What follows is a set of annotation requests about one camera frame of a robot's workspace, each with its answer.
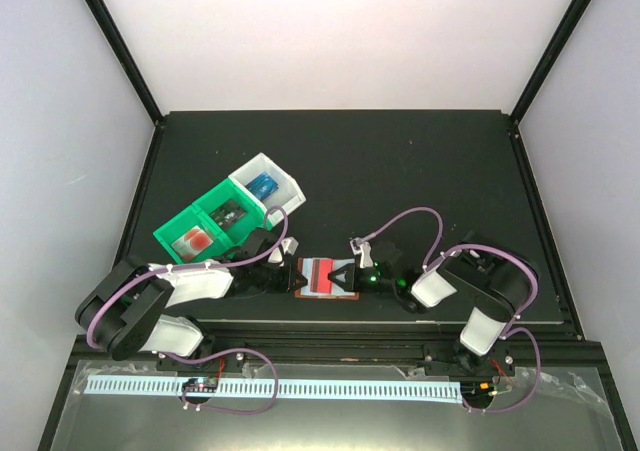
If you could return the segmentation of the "brown leather card holder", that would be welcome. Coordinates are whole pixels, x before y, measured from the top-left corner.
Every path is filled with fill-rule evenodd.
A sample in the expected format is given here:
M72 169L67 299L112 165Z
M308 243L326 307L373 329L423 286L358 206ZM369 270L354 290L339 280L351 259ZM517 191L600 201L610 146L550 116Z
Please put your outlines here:
M359 299L355 290L355 260L299 258L297 269L307 283L295 291L297 298L317 300Z

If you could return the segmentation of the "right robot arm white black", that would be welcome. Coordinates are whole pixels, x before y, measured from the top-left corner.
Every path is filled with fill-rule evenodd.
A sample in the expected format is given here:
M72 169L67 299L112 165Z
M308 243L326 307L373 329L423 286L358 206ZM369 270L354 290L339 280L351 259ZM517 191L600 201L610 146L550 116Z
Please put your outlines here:
M495 344L507 338L539 290L537 270L528 259L478 233L468 234L420 269L410 266L404 253L389 241L364 241L357 247L353 260L321 266L318 284L347 293L388 292L414 314L433 310L458 295L471 300L459 337L438 362L464 376L485 372Z

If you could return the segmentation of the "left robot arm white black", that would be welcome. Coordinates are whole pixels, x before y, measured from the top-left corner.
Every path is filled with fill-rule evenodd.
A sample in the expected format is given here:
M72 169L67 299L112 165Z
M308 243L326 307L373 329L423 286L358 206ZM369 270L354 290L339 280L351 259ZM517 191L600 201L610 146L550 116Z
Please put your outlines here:
M158 265L126 257L81 302L75 321L90 347L116 361L160 351L202 370L213 362L213 343L195 316L169 316L166 310L300 287L297 248L295 238L257 228L241 246L195 264Z

